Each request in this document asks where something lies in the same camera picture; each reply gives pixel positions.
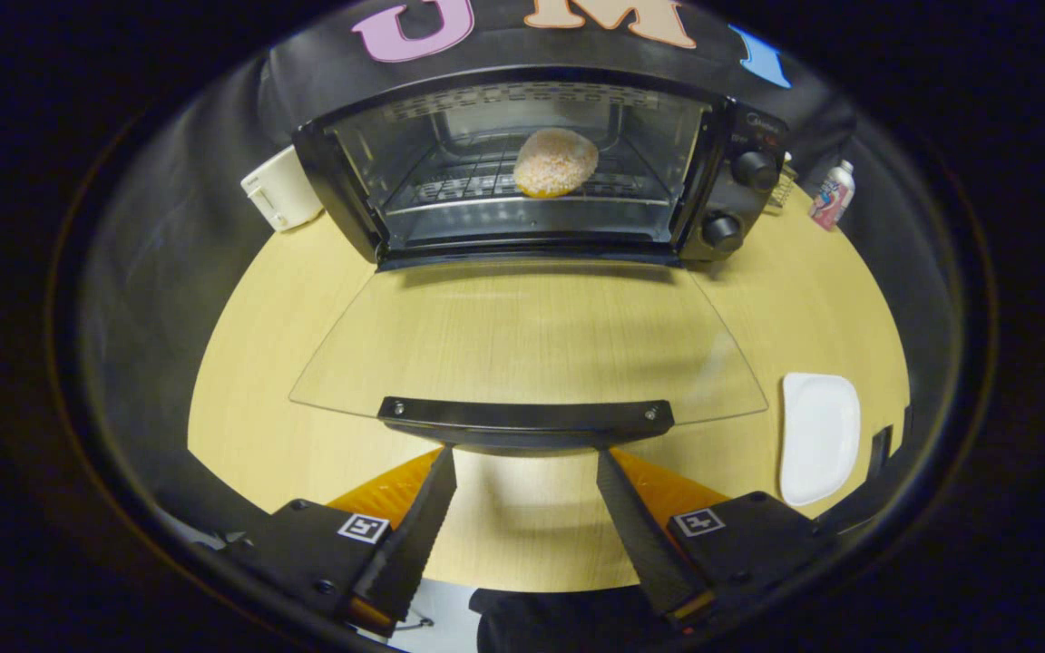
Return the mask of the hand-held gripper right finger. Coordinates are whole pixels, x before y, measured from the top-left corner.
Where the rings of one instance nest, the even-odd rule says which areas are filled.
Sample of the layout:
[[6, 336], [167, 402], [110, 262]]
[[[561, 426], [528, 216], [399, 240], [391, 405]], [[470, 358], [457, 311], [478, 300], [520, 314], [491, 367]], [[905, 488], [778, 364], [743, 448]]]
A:
[[836, 550], [836, 533], [771, 493], [730, 497], [621, 449], [596, 483], [652, 611], [673, 627], [730, 619]]

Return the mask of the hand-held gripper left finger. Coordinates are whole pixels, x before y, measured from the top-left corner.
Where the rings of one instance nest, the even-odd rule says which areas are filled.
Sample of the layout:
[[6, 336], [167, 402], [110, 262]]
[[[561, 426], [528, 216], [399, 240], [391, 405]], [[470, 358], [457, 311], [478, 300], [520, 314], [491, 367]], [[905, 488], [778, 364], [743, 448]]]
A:
[[389, 636], [409, 613], [456, 487], [444, 445], [335, 502], [294, 499], [223, 555], [320, 616]]

